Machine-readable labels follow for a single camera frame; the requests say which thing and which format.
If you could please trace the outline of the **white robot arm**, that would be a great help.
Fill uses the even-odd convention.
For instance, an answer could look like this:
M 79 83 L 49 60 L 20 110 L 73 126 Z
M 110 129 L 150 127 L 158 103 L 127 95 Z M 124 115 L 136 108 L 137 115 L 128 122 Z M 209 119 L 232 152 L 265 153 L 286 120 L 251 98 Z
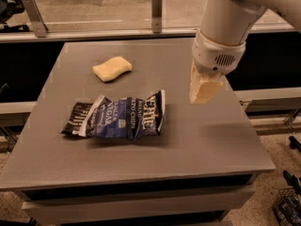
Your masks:
M 221 90 L 222 77 L 236 69 L 251 28 L 268 9 L 301 30 L 301 0 L 206 1 L 192 46 L 192 104 L 204 105 Z

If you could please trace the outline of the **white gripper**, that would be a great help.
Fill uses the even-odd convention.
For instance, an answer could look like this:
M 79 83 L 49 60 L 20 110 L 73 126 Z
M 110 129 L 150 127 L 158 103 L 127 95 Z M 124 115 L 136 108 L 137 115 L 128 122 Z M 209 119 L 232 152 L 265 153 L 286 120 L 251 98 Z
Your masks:
M 220 75 L 201 75 L 220 73 L 226 75 L 238 66 L 246 44 L 228 46 L 206 38 L 197 32 L 192 46 L 189 98 L 191 104 L 206 104 L 222 89 L 223 82 Z

